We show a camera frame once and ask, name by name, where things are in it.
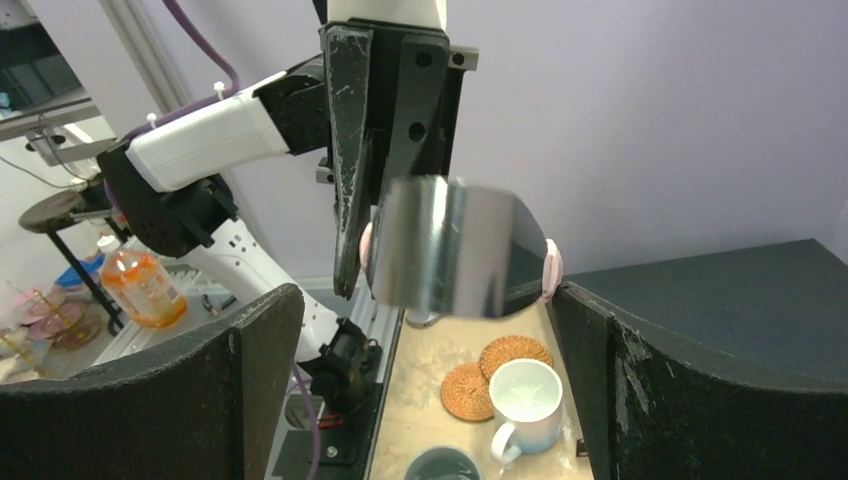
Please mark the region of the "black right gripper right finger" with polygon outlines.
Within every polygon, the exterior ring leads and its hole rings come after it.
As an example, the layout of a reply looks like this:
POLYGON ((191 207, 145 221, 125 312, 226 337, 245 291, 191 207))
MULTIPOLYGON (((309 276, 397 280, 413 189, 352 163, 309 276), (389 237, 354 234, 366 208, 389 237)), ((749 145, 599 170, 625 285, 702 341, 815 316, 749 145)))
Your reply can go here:
POLYGON ((705 346, 574 284, 549 315, 597 479, 843 479, 847 388, 705 346))

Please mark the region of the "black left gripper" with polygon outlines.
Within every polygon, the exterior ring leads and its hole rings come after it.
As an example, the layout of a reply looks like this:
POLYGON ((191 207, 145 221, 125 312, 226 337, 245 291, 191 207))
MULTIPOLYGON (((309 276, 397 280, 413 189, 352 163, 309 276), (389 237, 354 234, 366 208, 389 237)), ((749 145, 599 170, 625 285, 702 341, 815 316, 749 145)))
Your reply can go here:
POLYGON ((479 53, 439 29, 354 18, 319 30, 320 54, 259 87, 291 155, 324 148, 337 206, 334 290, 349 299, 368 205, 407 176, 450 171, 463 76, 479 53))

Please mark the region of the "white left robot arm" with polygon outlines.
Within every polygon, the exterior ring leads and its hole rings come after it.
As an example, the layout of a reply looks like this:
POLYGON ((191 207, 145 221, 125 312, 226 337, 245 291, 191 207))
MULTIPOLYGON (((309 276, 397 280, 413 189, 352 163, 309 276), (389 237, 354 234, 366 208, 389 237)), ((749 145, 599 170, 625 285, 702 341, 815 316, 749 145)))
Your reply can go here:
POLYGON ((319 149, 335 191, 334 290, 350 298, 391 183, 449 172, 463 77, 479 53, 436 29, 351 20, 322 50, 99 154, 112 202, 155 252, 182 258, 248 303, 291 277, 240 218, 223 172, 319 149))

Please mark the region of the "pink handled metal tongs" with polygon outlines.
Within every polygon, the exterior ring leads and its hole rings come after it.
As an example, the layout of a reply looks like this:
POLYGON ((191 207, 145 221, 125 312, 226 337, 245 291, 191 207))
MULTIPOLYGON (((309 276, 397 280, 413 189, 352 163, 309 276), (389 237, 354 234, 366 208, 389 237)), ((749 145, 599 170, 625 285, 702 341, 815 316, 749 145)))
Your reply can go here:
POLYGON ((390 185, 359 260, 378 303, 476 319, 550 300, 564 274, 559 247, 518 195, 439 176, 390 185))

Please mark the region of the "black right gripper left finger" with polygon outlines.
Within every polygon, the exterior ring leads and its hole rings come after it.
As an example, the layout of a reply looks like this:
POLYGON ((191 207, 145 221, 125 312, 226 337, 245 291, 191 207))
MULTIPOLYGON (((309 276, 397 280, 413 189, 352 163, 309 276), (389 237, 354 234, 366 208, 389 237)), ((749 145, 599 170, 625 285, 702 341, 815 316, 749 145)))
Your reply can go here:
POLYGON ((284 284, 65 380, 1 389, 5 479, 261 479, 305 302, 284 284))

